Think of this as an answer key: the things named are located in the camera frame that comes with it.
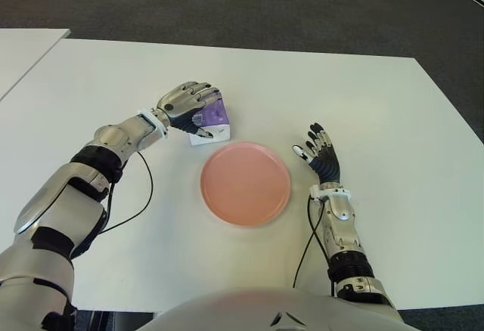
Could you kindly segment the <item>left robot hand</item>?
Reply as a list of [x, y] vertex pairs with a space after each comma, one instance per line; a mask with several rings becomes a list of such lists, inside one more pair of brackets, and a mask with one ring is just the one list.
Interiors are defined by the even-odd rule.
[[210, 132], [193, 122], [193, 116], [221, 99], [222, 93], [211, 84], [186, 82], [162, 96], [152, 112], [166, 127], [201, 138], [212, 138]]

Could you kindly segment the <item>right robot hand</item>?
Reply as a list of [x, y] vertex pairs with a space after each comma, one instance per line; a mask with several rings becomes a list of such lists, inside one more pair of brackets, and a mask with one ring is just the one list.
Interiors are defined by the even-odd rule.
[[340, 163], [330, 136], [317, 122], [309, 126], [306, 150], [293, 145], [293, 152], [318, 176], [320, 184], [340, 183]]

